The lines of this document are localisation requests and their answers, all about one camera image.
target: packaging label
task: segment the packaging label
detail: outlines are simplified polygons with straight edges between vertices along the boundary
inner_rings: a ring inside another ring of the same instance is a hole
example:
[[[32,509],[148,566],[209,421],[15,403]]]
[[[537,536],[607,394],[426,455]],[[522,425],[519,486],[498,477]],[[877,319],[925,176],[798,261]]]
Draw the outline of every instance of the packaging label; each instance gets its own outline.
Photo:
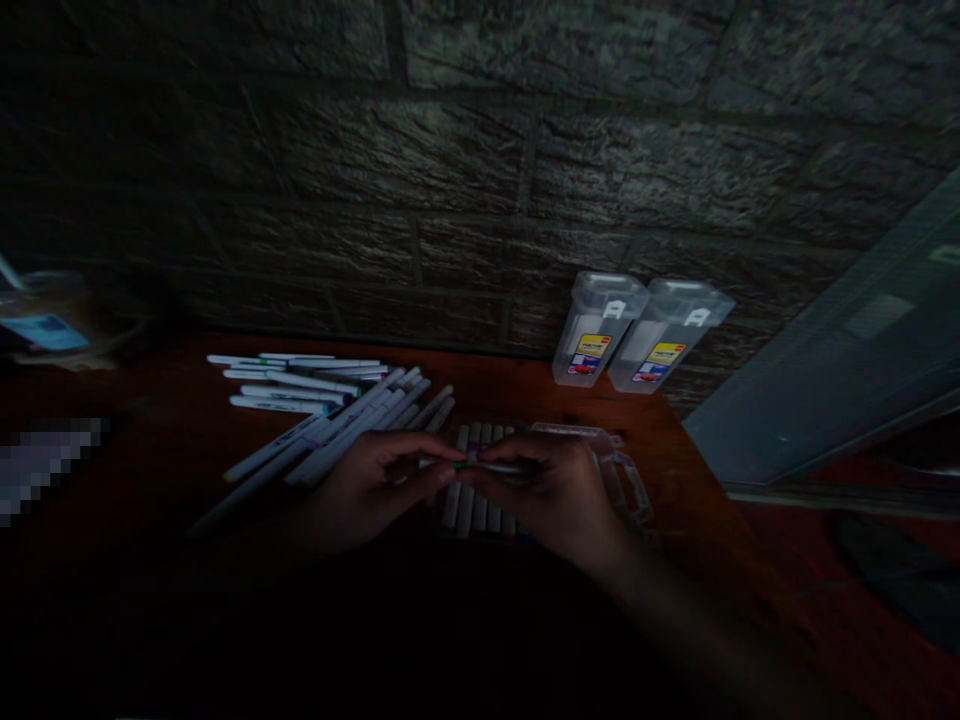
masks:
[[[593,375],[597,371],[600,359],[610,347],[612,335],[581,335],[577,352],[570,361],[567,373],[570,375]]]
[[[88,344],[83,335],[53,313],[27,318],[0,318],[0,325],[44,350],[70,350]]]
[[[677,343],[657,343],[633,374],[633,382],[660,382],[686,349],[686,345]]]

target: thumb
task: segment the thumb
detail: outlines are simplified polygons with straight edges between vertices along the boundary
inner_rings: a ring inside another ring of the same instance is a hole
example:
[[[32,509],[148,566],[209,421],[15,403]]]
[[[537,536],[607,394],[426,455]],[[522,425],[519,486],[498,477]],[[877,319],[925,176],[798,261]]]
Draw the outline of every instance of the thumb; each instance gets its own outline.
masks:
[[[450,463],[430,465],[408,477],[401,485],[389,488],[386,491],[387,504],[396,515],[400,515],[456,479],[457,471]]]
[[[525,514],[528,498],[523,489],[504,482],[495,473],[483,468],[468,467],[460,471],[457,479],[472,486],[511,515],[520,517]]]

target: fingernail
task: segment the fingernail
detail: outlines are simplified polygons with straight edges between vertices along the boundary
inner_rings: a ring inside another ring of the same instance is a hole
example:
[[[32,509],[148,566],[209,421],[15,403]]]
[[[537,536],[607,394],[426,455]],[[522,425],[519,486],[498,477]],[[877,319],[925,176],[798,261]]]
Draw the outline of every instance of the fingernail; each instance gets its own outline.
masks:
[[[457,471],[453,469],[453,465],[447,463],[440,466],[440,470],[437,472],[437,474],[440,480],[440,487],[449,485],[457,479]]]

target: straw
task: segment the straw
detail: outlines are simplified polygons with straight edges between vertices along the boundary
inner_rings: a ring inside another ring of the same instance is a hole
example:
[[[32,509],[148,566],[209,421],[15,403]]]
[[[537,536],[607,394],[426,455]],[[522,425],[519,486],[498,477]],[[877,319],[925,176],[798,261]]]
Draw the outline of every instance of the straw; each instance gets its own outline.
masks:
[[[7,282],[16,289],[16,290],[26,290],[27,286],[24,285],[23,280],[20,279],[20,276],[17,275],[17,271],[13,269],[13,266],[7,262],[6,258],[0,254],[0,273],[3,273],[3,277],[6,278]]]

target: pile of markers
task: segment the pile of markers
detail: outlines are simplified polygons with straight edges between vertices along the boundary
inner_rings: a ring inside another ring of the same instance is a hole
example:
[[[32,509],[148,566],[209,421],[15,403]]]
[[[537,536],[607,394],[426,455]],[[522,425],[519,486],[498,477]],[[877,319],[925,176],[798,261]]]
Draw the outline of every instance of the pile of markers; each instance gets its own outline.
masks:
[[[365,384],[380,382],[390,368],[379,360],[348,360],[333,355],[260,353],[259,357],[207,355],[215,365],[229,365],[224,377],[267,381],[240,386],[230,397],[238,407],[330,415],[363,392]]]
[[[208,360],[221,362],[221,358],[226,359],[227,357],[214,355],[208,357]],[[430,389],[431,385],[430,380],[420,375],[419,367],[414,367],[409,371],[401,367],[384,368],[389,372],[383,374],[378,371],[366,375],[354,375],[352,377],[356,380],[347,383],[301,376],[299,370],[296,373],[289,372],[292,368],[310,367],[291,364],[300,358],[318,359],[315,356],[312,358],[295,355],[261,356],[260,360],[282,360],[284,365],[266,364],[257,366],[255,361],[249,361],[247,364],[259,367],[259,369],[256,371],[235,369],[224,371],[224,374],[227,372],[261,372],[263,376],[260,378],[243,376],[240,379],[273,380],[278,383],[286,380],[281,376],[294,375],[310,381],[337,385],[338,387],[327,388],[324,392],[340,393],[340,397],[338,402],[333,400],[325,402],[310,401],[316,402],[322,407],[227,470],[223,475],[224,480],[230,484],[240,483],[239,487],[219,505],[200,518],[188,531],[188,535],[198,537],[205,534],[233,508],[274,479],[282,478],[285,484],[293,487],[310,488],[317,485],[339,462],[343,454],[353,445],[353,442],[367,430],[424,430],[438,433],[450,416],[455,404],[452,385],[444,387],[422,407],[417,403]],[[353,360],[350,362],[369,361]],[[278,369],[264,370],[264,367],[276,367]],[[383,366],[354,367],[380,368]],[[362,383],[369,383],[374,380],[370,377],[373,374],[377,375],[377,381],[372,387],[364,390]],[[280,385],[266,387],[277,392],[284,391]],[[242,395],[235,397],[256,396]]]

